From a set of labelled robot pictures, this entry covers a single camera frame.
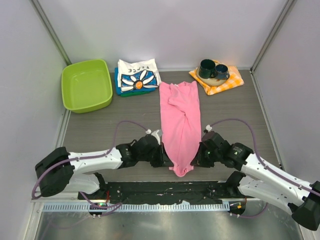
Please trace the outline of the pink t shirt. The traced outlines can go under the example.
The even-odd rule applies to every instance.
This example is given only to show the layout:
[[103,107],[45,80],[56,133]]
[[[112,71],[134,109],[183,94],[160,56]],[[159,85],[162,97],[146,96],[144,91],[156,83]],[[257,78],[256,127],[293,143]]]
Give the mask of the pink t shirt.
[[178,84],[162,82],[159,86],[162,142],[178,177],[194,167],[202,137],[201,111],[196,81]]

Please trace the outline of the blue t shirt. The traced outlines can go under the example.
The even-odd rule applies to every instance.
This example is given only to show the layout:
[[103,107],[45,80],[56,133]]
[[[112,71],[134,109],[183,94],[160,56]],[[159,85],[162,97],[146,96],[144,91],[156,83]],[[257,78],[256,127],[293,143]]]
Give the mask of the blue t shirt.
[[117,95],[128,92],[154,92],[159,87],[156,75],[148,70],[135,70],[131,74],[119,75],[119,70],[114,69],[114,82]]

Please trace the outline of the orange checkered cloth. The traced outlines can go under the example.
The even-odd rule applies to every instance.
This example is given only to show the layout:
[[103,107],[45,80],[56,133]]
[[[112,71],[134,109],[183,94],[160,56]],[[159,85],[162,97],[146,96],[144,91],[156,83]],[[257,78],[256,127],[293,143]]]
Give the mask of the orange checkered cloth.
[[[215,62],[215,66],[218,64],[223,64],[217,60],[213,60],[213,61]],[[242,79],[242,76],[241,76],[240,72],[238,71],[238,69],[235,66],[231,66],[231,65],[226,65],[226,66],[228,67],[228,71],[229,71],[229,79],[227,79],[226,82],[220,86],[206,85],[204,82],[202,82],[196,76],[196,70],[198,67],[200,67],[200,65],[198,67],[196,67],[194,70],[191,70],[189,72],[189,74],[203,87],[205,93],[208,96],[212,96],[212,95],[215,95],[215,94],[227,91],[227,90],[231,90],[236,87],[240,87],[244,84],[244,80]]]

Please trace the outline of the white daisy print t shirt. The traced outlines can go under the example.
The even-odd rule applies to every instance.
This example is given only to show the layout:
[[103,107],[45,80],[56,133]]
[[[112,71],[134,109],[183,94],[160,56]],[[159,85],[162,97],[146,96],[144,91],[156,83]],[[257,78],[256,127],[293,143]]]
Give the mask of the white daisy print t shirt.
[[119,59],[117,70],[115,83],[121,94],[153,90],[162,83],[154,58],[133,63]]

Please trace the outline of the dark blue mug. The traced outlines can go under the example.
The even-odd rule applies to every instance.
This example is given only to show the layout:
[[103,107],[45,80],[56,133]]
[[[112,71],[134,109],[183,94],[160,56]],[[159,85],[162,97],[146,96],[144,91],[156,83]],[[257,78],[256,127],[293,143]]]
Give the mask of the dark blue mug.
[[215,66],[215,78],[217,80],[227,80],[229,77],[229,68],[226,65],[218,64]]

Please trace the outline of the dark green mug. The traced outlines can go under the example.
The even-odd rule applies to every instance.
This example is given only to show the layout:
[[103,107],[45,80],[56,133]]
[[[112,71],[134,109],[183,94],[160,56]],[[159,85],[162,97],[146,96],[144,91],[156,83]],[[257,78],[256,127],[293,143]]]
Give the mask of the dark green mug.
[[203,59],[200,62],[198,75],[203,79],[214,78],[215,74],[216,63],[211,59]]

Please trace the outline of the lime green plastic tub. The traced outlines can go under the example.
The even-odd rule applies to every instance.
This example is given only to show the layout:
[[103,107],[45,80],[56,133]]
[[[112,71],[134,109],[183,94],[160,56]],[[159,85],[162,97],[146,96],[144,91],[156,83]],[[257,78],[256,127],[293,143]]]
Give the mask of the lime green plastic tub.
[[113,87],[107,63],[91,59],[65,67],[61,74],[61,94],[64,107],[77,114],[110,105]]

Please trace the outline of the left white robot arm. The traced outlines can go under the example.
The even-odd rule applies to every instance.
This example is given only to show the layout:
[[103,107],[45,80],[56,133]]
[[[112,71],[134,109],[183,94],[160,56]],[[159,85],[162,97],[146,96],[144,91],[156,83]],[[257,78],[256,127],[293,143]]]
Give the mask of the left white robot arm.
[[107,188],[98,172],[130,168],[138,162],[148,162],[154,168],[174,165],[157,132],[102,151],[78,153],[58,147],[35,165],[35,188],[45,198],[67,190],[100,200]]

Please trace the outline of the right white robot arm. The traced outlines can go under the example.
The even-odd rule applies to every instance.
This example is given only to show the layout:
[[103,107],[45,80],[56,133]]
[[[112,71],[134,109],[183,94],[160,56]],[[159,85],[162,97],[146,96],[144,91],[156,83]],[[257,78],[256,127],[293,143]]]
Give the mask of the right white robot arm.
[[234,169],[227,179],[226,193],[260,199],[286,213],[302,227],[316,231],[320,226],[320,183],[299,179],[242,143],[228,143],[218,133],[208,132],[199,144],[192,166],[210,168],[216,162]]

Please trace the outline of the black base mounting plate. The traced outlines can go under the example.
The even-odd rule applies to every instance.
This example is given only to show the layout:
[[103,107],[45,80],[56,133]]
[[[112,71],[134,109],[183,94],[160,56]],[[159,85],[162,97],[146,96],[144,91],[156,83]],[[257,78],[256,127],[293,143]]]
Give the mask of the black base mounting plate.
[[216,204],[223,199],[245,196],[229,182],[167,181],[108,182],[101,190],[87,194],[89,200],[109,200],[112,204],[173,205],[186,201],[192,205]]

